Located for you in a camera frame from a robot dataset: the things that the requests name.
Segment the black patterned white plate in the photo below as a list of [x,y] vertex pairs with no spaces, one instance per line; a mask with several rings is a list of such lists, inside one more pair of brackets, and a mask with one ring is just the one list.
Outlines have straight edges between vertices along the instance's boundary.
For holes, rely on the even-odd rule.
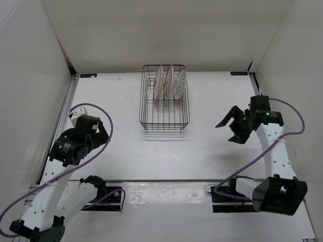
[[181,69],[176,76],[175,84],[174,84],[174,88],[173,88],[173,99],[174,100],[180,99],[184,90],[185,90],[186,74],[187,74],[186,69]]

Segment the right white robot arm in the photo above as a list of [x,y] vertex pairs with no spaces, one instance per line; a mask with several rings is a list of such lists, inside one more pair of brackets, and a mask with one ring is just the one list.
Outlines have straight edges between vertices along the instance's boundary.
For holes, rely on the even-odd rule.
[[265,178],[262,182],[256,182],[252,178],[240,176],[242,171],[250,167],[246,165],[225,180],[229,183],[227,191],[222,192],[220,186],[216,186],[214,193],[234,202],[251,201],[254,210],[258,212],[293,216],[308,188],[291,167],[281,113],[271,111],[268,107],[242,111],[233,106],[217,127],[225,125],[229,125],[234,133],[229,140],[238,144],[244,144],[250,134],[256,132],[262,153],[250,165],[263,159]]

